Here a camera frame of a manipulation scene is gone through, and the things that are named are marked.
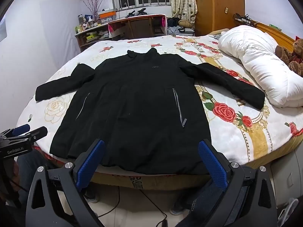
wooden headboard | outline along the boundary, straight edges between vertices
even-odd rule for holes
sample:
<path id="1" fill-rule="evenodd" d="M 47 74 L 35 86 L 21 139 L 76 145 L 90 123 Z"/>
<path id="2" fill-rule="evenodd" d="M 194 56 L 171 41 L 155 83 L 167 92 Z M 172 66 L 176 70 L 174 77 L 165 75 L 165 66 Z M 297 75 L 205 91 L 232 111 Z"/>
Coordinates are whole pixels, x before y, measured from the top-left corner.
<path id="1" fill-rule="evenodd" d="M 275 28 L 264 25 L 260 22 L 256 22 L 255 26 L 261 31 L 267 32 L 269 35 L 271 35 L 277 41 L 278 45 L 287 48 L 290 52 L 293 52 L 294 39 L 276 30 Z"/>

decorative branch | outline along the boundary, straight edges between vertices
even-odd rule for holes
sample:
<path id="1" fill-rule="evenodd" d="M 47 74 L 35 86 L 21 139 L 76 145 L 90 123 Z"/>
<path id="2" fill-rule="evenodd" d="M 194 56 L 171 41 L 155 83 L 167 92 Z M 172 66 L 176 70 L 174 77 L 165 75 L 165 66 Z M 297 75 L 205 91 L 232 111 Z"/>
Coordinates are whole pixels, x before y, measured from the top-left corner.
<path id="1" fill-rule="evenodd" d="M 83 0 L 84 4 L 87 6 L 87 8 L 90 10 L 90 12 L 92 13 L 92 15 L 94 16 L 95 19 L 97 19 L 97 13 L 99 10 L 99 7 L 101 5 L 101 3 L 103 2 L 103 0 L 87 0 L 88 5 L 86 4 L 86 2 Z"/>

curtain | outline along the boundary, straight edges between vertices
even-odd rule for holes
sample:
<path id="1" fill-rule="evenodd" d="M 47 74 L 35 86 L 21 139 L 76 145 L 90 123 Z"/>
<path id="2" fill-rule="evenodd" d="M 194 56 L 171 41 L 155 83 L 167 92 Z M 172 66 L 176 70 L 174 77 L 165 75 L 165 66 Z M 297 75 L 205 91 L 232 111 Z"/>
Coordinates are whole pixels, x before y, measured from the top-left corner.
<path id="1" fill-rule="evenodd" d="M 196 0 L 169 0 L 172 16 L 194 23 L 198 12 Z"/>

blue gripper pad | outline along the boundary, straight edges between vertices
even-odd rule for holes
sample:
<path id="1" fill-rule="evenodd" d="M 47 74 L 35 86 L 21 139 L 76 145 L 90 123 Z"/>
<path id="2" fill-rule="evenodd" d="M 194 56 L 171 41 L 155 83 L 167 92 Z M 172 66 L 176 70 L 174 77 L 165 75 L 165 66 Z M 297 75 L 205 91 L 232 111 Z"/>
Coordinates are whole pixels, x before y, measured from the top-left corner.
<path id="1" fill-rule="evenodd" d="M 96 168 L 103 159 L 104 153 L 105 144 L 100 140 L 78 170 L 76 185 L 79 191 L 88 186 Z"/>
<path id="2" fill-rule="evenodd" d="M 198 152 L 215 185 L 224 191 L 228 185 L 226 171 L 204 141 L 199 143 Z"/>
<path id="3" fill-rule="evenodd" d="M 29 132 L 29 130 L 31 129 L 31 127 L 28 124 L 25 124 L 23 126 L 19 126 L 17 128 L 14 128 L 12 131 L 12 135 L 13 136 L 19 136 L 22 135 L 26 132 Z"/>

wooden wardrobe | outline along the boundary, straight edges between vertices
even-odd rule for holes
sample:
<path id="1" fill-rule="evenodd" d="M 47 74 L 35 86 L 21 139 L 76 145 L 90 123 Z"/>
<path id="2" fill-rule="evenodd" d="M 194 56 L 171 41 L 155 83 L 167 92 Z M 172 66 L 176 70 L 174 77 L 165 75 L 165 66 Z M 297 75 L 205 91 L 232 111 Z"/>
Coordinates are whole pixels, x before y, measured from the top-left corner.
<path id="1" fill-rule="evenodd" d="M 237 24 L 233 15 L 245 15 L 245 0 L 196 0 L 195 35 L 202 36 L 224 28 L 233 28 Z"/>

